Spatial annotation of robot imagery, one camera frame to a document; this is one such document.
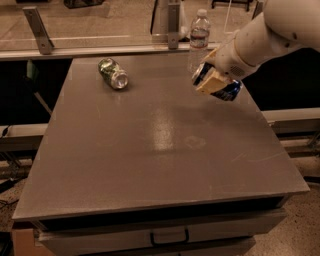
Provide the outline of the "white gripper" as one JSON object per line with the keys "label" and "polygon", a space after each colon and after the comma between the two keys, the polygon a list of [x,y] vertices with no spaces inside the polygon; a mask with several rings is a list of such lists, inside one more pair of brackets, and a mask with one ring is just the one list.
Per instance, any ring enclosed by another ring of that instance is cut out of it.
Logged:
{"label": "white gripper", "polygon": [[197,92],[210,95],[231,84],[232,79],[242,80],[257,71],[258,65],[247,64],[238,54],[236,35],[237,31],[233,32],[218,48],[210,51],[201,60],[202,63],[214,65],[216,69],[210,68],[198,76],[195,85]]}

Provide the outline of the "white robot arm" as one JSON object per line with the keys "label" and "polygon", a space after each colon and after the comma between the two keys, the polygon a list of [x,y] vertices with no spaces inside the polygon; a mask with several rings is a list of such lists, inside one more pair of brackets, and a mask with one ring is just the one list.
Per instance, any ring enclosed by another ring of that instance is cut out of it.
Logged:
{"label": "white robot arm", "polygon": [[320,49],[320,0],[264,0],[260,14],[203,59],[192,83],[225,97],[263,63],[306,47]]}

